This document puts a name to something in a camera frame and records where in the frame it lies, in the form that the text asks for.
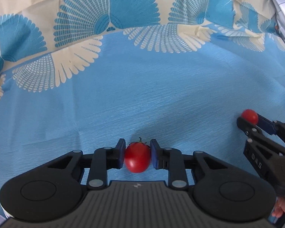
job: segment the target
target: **tomato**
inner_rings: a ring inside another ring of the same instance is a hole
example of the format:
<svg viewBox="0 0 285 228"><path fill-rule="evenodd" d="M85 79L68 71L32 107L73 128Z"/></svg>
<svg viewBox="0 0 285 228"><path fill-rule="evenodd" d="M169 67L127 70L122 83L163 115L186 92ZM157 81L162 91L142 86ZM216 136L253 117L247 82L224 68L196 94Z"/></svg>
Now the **tomato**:
<svg viewBox="0 0 285 228"><path fill-rule="evenodd" d="M257 123L259 122L259 117L254 110L244 110L241 114L241 117L254 125L257 125Z"/></svg>
<svg viewBox="0 0 285 228"><path fill-rule="evenodd" d="M151 149L145 143L133 142L125 150L125 165L132 173L144 172L151 162Z"/></svg>

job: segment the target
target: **round black joint cover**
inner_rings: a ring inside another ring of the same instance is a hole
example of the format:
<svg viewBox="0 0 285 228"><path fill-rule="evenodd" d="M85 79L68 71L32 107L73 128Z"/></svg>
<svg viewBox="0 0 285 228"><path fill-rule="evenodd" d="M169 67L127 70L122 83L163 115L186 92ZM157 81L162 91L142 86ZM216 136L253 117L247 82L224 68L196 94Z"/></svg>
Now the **round black joint cover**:
<svg viewBox="0 0 285 228"><path fill-rule="evenodd" d="M268 182L229 169L214 170L200 180L193 198L206 213L229 222L268 218L276 201L274 188Z"/></svg>
<svg viewBox="0 0 285 228"><path fill-rule="evenodd" d="M82 198L81 185L60 169L43 168L6 182L0 204L15 219L45 222L70 213Z"/></svg>

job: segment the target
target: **silver screw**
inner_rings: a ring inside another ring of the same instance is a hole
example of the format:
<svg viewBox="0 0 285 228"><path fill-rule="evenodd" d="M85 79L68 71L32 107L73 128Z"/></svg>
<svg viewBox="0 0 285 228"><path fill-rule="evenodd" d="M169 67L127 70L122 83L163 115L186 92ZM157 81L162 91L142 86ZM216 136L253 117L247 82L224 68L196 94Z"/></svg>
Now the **silver screw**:
<svg viewBox="0 0 285 228"><path fill-rule="evenodd" d="M104 184L104 182L100 179L93 179L91 181L89 181L89 185L91 187L100 187Z"/></svg>
<svg viewBox="0 0 285 228"><path fill-rule="evenodd" d="M172 182L172 186L175 188L183 188L187 186L187 183L183 180L175 180Z"/></svg>

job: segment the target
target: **blue fabric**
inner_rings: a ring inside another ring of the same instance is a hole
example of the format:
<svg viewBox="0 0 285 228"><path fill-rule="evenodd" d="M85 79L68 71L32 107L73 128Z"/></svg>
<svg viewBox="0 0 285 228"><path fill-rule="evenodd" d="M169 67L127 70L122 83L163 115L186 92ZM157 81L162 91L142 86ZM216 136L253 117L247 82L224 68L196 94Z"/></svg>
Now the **blue fabric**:
<svg viewBox="0 0 285 228"><path fill-rule="evenodd" d="M0 17L0 32L10 32L0 34L0 188L69 151L93 153L119 138L156 138L184 154L203 150L255 174L236 118L250 108L285 121L285 46L274 19L259 25L260 15L243 3L241 28L234 29L232 0L175 0L162 25L155 0L111 0L97 16L94 1L64 0L55 19L56 48L110 32L77 49L85 54L74 51L77 61L46 51L49 43L29 18ZM203 39L179 31L179 24L206 20ZM251 38L246 30L263 34ZM29 56L2 72L6 61ZM167 180L167 171L123 167L109 170L108 179Z"/></svg>

